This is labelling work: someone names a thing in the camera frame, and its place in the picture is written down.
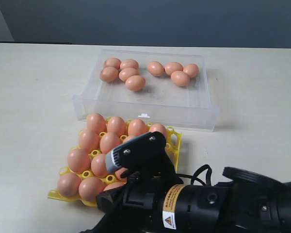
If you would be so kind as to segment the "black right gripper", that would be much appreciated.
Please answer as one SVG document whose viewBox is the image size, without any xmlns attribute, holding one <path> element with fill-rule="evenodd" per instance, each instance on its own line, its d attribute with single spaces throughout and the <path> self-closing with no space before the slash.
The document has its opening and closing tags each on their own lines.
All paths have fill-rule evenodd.
<svg viewBox="0 0 291 233">
<path fill-rule="evenodd" d="M 183 184 L 179 177 L 131 181 L 96 196 L 105 215 L 80 233 L 228 233 L 227 194 L 210 177 L 202 185 Z"/>
</svg>

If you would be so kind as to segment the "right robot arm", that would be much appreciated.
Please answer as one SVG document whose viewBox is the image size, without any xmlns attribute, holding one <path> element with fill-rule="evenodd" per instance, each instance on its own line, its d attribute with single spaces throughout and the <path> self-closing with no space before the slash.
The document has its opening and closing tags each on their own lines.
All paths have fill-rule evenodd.
<svg viewBox="0 0 291 233">
<path fill-rule="evenodd" d="M 291 182 L 225 167 L 228 182 L 212 185 L 211 168 L 200 185 L 183 175 L 150 177 L 136 173 L 116 189 L 101 193 L 104 217 L 93 233 L 291 233 Z"/>
</svg>

